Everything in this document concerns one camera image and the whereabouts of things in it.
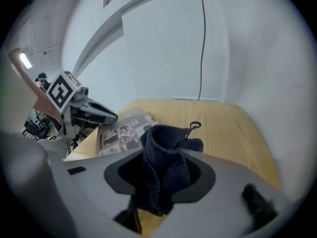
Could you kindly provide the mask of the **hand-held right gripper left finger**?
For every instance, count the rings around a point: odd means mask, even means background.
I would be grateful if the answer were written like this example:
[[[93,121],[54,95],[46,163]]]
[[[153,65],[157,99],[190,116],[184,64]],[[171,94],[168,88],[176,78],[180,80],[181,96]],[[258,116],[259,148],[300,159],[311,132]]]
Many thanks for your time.
[[[105,169],[127,154],[62,161],[49,153],[51,170],[77,238],[138,238],[114,218],[128,208],[130,195],[119,194],[104,178]]]

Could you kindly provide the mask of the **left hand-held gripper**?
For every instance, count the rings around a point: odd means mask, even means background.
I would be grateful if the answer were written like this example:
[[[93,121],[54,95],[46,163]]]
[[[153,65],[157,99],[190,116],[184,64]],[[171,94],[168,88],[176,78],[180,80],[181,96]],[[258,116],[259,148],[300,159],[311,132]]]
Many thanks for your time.
[[[101,103],[88,99],[89,89],[84,87],[70,71],[61,71],[47,90],[47,97],[59,112],[62,128],[59,135],[75,138],[81,126],[75,124],[75,115],[71,109],[80,109],[83,104],[95,111],[103,111],[105,115],[78,113],[78,119],[86,126],[99,124],[114,124],[118,120],[117,114]]]

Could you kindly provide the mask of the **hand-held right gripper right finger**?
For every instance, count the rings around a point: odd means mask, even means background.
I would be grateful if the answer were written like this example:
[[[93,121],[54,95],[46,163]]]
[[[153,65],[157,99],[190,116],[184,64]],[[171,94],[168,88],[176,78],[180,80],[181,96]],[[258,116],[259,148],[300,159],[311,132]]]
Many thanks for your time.
[[[186,149],[183,153],[213,168],[215,184],[197,202],[175,203],[158,229],[160,238],[241,238],[249,234],[253,220],[242,197],[249,183],[277,212],[291,204],[280,190],[241,164]]]

